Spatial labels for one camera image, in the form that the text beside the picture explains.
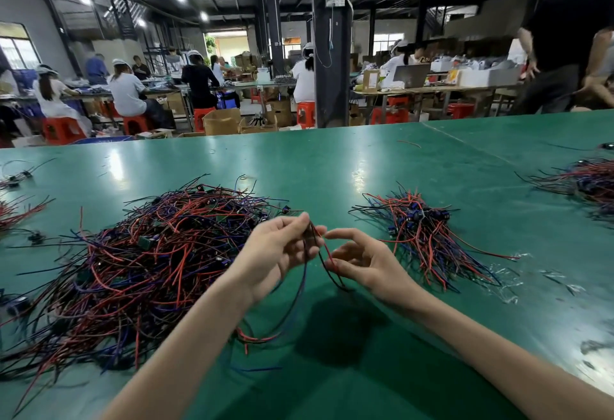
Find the person in black shirt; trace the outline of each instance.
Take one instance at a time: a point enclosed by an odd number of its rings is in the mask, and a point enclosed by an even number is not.
[[[192,106],[194,108],[212,108],[217,105],[217,97],[209,91],[209,81],[213,87],[220,83],[213,71],[203,61],[203,56],[196,50],[187,53],[190,63],[184,67],[181,80],[190,86]]]
[[[544,0],[520,28],[527,83],[511,114],[568,111],[586,76],[599,71],[614,29],[614,0]]]
[[[147,64],[144,64],[141,61],[140,56],[135,54],[132,57],[132,59],[134,59],[134,64],[132,65],[132,72],[134,72],[134,75],[136,75],[139,78],[139,80],[145,80],[152,76],[152,73],[149,70],[149,67],[147,67]]]

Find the black shirt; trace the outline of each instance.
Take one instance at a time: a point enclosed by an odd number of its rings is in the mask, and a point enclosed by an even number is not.
[[[524,25],[533,34],[537,68],[578,64],[584,74],[595,34],[614,27],[614,0],[544,0]]]
[[[132,72],[134,72],[134,75],[136,75],[140,80],[145,80],[152,75],[151,71],[149,70],[149,67],[147,67],[147,64],[144,63],[141,63],[140,66],[134,64],[132,66]]]
[[[220,86],[211,68],[205,64],[198,64],[197,66],[189,64],[184,67],[184,71],[181,74],[181,80],[190,86],[192,96],[195,98],[205,98],[211,94],[209,92],[210,80],[213,87]]]

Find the window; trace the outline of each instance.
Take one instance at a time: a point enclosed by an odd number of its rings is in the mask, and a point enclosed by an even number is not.
[[[290,51],[301,51],[301,37],[293,36],[290,38],[284,38],[284,58],[288,59]]]
[[[403,40],[405,34],[373,34],[373,54],[378,51],[388,51],[397,40]]]
[[[35,69],[41,63],[26,28],[21,24],[0,22],[0,48],[11,69]]]

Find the green tabletop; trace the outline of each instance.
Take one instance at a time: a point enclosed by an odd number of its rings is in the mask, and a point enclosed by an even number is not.
[[[0,163],[40,163],[11,199],[50,195],[56,200],[22,227],[49,236],[79,225],[96,231],[122,218],[124,202],[175,189],[211,173],[209,183],[239,187],[256,180],[256,193],[288,199],[329,228],[384,231],[348,214],[363,192],[386,194],[396,181],[423,193],[433,206],[460,208],[451,227],[481,249],[520,254],[508,266],[519,275],[517,304],[458,282],[460,294],[443,300],[529,351],[612,392],[614,347],[614,231],[587,218],[570,199],[535,191],[515,175],[562,167],[588,152],[546,145],[596,147],[614,141],[612,111],[481,120],[363,126],[241,136],[144,140],[118,144],[0,150]],[[397,142],[406,140],[422,148]],[[26,238],[0,241],[0,287],[22,292],[54,273],[16,276],[55,266],[56,247],[7,249]],[[545,278],[556,269],[573,296]],[[290,275],[248,319],[264,334],[290,304],[300,273]],[[515,275],[506,275],[513,281]],[[4,347],[12,328],[2,328]],[[230,367],[282,370],[238,373]],[[128,380],[82,365],[22,412],[27,419],[96,418]],[[0,418],[11,417],[27,381],[0,384]],[[204,380],[189,419],[508,419],[522,415],[440,341],[358,292],[339,294],[319,263],[308,267],[307,286],[292,328],[272,346],[227,347]]]

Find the right hand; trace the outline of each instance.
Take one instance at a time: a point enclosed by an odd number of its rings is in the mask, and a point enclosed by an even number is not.
[[[533,80],[536,74],[539,74],[541,71],[537,68],[537,61],[529,60],[529,65],[527,66],[527,79]]]
[[[324,262],[329,271],[363,285],[379,300],[405,309],[432,295],[403,269],[388,246],[355,228],[334,229],[325,239],[348,239]]]

